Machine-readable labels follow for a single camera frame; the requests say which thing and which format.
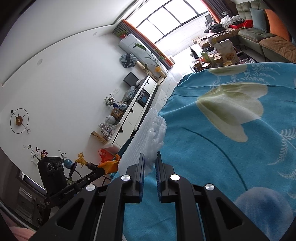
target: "window frame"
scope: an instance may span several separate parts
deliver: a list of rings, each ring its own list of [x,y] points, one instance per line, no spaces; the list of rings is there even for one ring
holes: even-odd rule
[[[207,13],[208,11],[205,11],[205,12],[203,12],[203,13],[198,13],[186,0],[183,0],[195,13],[196,13],[196,16],[195,17],[193,17],[193,18],[191,18],[191,19],[189,19],[189,20],[187,20],[187,21],[185,21],[184,23],[181,23],[168,9],[166,9],[166,5],[168,4],[168,3],[170,3],[171,1],[173,1],[173,0],[169,0],[168,2],[166,2],[165,4],[163,4],[162,6],[160,6],[158,9],[156,9],[155,11],[153,11],[151,14],[149,14],[149,16],[147,16],[145,19],[143,19],[143,21],[142,22],[140,22],[137,26],[136,26],[136,28],[138,28],[144,21],[149,21],[148,20],[148,18],[152,15],[152,14],[154,14],[154,13],[156,13],[159,9],[161,9],[161,8],[164,8],[169,14],[171,14],[172,16],[173,16],[173,18],[174,19],[176,19],[177,21],[178,21],[178,23],[180,24],[178,27],[176,27],[176,28],[174,28],[173,30],[171,30],[170,32],[168,32],[167,34],[164,34],[162,31],[160,31],[160,29],[158,28],[158,27],[156,27],[152,22],[150,22],[154,27],[156,27],[162,34],[163,34],[163,37],[161,37],[160,39],[158,39],[156,42],[155,42],[155,44],[156,43],[158,43],[160,40],[162,40],[164,37],[166,37],[166,36],[168,36],[170,33],[172,33],[172,32],[174,32],[175,30],[177,30],[178,28],[180,28],[181,26],[183,26],[183,25],[185,25],[185,24],[187,24],[187,23],[189,23],[190,21],[192,21],[192,20],[194,20],[194,19],[196,19],[196,18],[198,18],[199,16],[201,16],[201,15],[203,15],[203,14],[205,14],[205,13]]]

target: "wall clock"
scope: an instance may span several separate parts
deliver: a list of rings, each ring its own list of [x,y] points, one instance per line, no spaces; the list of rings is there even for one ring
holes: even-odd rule
[[[11,130],[16,134],[21,134],[25,130],[27,130],[27,133],[29,134],[31,130],[27,128],[29,124],[28,112],[23,108],[19,108],[15,111],[11,110],[11,113],[12,113],[10,118]]]

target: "orange pillow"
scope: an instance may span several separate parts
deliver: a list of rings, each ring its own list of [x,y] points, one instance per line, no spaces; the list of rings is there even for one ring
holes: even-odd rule
[[[265,9],[265,12],[269,21],[270,32],[291,42],[290,34],[278,15],[270,9]]]

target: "white foam block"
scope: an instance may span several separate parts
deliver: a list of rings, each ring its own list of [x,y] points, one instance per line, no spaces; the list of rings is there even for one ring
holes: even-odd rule
[[[145,157],[145,176],[152,172],[157,152],[163,146],[165,131],[165,119],[157,114],[155,108],[151,108],[121,157],[118,164],[119,175],[124,175],[129,166],[139,162],[140,153]]]

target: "monitor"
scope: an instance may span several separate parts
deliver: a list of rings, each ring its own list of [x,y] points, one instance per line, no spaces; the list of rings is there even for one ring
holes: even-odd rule
[[[129,86],[133,86],[137,83],[139,79],[132,73],[130,72],[124,79],[123,81],[127,83]]]

